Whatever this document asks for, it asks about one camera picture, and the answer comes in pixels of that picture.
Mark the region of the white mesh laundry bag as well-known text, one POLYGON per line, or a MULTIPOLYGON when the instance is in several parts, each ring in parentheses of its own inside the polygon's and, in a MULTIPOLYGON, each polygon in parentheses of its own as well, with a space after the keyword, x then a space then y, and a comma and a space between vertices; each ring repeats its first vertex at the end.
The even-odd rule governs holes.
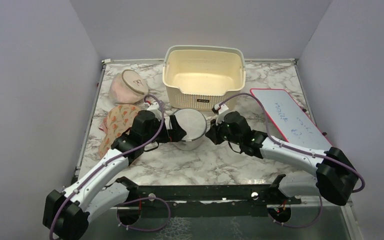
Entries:
POLYGON ((186 131, 186 136, 174 145, 182 151, 191 151, 198 148, 207 131, 207 120, 198 110, 185 108, 179 109, 173 114, 180 127, 186 131))

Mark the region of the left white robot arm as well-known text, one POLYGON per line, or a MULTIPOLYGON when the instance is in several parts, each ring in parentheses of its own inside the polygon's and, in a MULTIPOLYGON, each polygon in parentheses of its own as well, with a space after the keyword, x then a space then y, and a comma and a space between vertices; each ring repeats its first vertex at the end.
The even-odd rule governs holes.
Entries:
POLYGON ((51 191, 45 200, 42 223, 51 240, 78 240, 89 224, 116 205, 141 209, 138 185, 121 177, 109 181, 140 157, 150 143, 180 142, 187 132, 174 115, 164 117, 141 110, 132 126, 117 137, 104 157, 77 182, 63 191, 51 191))

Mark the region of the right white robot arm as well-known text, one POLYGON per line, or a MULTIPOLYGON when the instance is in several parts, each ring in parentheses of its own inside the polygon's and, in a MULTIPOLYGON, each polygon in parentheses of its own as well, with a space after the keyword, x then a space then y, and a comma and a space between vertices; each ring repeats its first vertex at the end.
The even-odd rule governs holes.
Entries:
POLYGON ((284 177, 272 186, 268 196, 276 204, 293 196, 321 196, 332 204, 344 206, 359 179, 356 169, 339 148, 311 150, 281 141, 251 129, 237 111, 229 112, 221 122, 211 120, 205 136, 215 145, 235 144, 248 156, 278 161, 311 175, 303 179, 284 177))

